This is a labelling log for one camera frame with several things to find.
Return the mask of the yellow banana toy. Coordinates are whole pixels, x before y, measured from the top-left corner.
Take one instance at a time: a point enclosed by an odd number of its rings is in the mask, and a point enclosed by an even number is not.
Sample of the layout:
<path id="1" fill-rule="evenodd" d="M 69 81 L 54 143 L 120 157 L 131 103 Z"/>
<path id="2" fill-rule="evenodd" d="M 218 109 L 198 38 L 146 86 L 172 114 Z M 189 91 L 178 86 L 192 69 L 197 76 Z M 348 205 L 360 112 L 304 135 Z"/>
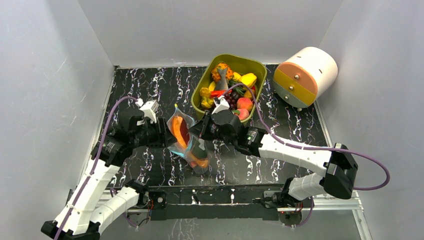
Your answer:
<path id="1" fill-rule="evenodd" d="M 211 109 L 215 107 L 215 101 L 211 97 L 210 98 L 202 97 L 200 104 L 204 109 Z"/>

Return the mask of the green avocado toy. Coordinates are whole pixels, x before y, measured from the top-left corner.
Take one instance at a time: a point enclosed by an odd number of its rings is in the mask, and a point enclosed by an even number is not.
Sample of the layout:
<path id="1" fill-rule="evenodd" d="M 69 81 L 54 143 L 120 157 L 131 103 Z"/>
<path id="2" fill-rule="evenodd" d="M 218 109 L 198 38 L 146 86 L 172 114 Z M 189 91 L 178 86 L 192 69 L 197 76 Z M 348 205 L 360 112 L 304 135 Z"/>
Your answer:
<path id="1" fill-rule="evenodd" d="M 197 159 L 197 160 L 205 160 L 208 158 L 208 151 L 207 148 L 205 146 L 205 141 L 203 139 L 194 139 L 193 140 L 193 146 L 191 149 L 191 153 L 192 155 Z"/>

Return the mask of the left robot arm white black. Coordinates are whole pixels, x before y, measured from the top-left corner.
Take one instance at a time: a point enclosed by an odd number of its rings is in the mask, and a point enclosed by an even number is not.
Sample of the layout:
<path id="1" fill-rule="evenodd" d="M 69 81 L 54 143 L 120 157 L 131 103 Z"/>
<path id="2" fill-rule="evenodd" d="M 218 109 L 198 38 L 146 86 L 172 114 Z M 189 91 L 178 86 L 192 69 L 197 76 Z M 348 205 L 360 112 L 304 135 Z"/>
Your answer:
<path id="1" fill-rule="evenodd" d="M 132 207 L 152 208 L 163 195 L 134 179 L 111 199 L 98 205 L 108 183 L 138 147 L 167 148 L 177 142 L 172 123 L 147 110 L 129 109 L 119 125 L 94 147 L 93 159 L 74 194 L 54 220 L 41 232 L 53 240 L 98 240 L 105 229 Z"/>

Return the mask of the red chili toy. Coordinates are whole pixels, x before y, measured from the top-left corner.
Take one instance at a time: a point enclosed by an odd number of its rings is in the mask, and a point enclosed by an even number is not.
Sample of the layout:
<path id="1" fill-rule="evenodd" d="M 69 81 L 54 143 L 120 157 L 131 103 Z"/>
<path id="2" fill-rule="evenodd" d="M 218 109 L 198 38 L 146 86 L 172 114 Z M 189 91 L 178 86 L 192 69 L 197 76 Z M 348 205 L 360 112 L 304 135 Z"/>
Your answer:
<path id="1" fill-rule="evenodd" d="M 232 90 L 215 90 L 210 92 L 210 98 L 218 98 L 222 95 L 230 94 Z"/>

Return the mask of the watermelon slice toy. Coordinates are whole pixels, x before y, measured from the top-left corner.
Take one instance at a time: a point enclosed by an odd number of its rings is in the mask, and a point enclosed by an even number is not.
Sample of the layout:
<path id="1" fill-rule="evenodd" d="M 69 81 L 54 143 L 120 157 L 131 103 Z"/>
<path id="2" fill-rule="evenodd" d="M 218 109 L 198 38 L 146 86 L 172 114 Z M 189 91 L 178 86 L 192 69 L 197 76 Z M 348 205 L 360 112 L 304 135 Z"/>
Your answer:
<path id="1" fill-rule="evenodd" d="M 200 167 L 203 169 L 207 169 L 209 167 L 209 160 L 208 159 L 200 159 L 200 160 L 194 160 L 190 161 L 189 165 L 194 169 L 195 167 Z"/>

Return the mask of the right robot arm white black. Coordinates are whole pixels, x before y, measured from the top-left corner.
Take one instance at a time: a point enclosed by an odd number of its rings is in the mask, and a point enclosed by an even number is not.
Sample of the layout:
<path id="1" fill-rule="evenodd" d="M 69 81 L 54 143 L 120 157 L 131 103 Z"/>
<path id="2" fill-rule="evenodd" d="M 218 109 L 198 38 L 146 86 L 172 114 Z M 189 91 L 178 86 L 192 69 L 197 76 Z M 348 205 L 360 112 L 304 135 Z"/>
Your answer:
<path id="1" fill-rule="evenodd" d="M 265 129 L 244 126 L 230 110 L 207 113 L 188 131 L 205 141 L 231 144 L 246 156 L 282 160 L 311 170 L 310 175 L 285 182 L 280 198 L 288 207 L 315 195 L 329 194 L 343 200 L 352 196 L 358 165 L 344 145 L 335 151 L 307 144 L 297 148 L 293 141 L 274 137 Z"/>

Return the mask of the clear zip top bag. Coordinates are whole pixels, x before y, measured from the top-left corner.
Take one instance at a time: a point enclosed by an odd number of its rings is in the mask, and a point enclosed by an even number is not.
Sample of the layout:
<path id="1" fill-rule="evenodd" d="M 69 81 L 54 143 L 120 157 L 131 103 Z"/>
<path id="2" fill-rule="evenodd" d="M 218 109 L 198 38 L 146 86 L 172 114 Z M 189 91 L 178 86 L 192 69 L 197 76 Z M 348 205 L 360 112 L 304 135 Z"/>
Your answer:
<path id="1" fill-rule="evenodd" d="M 205 141 L 189 132 L 195 123 L 194 118 L 183 113 L 176 105 L 173 115 L 167 121 L 176 142 L 168 149 L 183 158 L 196 174 L 204 174 L 209 170 L 209 155 Z"/>

